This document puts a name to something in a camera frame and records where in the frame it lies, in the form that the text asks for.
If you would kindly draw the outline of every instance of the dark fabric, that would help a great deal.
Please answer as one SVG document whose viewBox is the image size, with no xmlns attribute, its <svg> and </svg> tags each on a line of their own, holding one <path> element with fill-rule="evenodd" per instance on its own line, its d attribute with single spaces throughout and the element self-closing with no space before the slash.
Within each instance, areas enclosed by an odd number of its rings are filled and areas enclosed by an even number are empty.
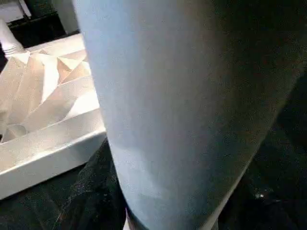
<svg viewBox="0 0 307 230">
<path fill-rule="evenodd" d="M 107 141 L 85 167 L 0 201 L 0 230 L 122 230 L 125 219 Z"/>
<path fill-rule="evenodd" d="M 107 141 L 80 172 L 55 230 L 122 230 L 125 201 Z"/>
</svg>

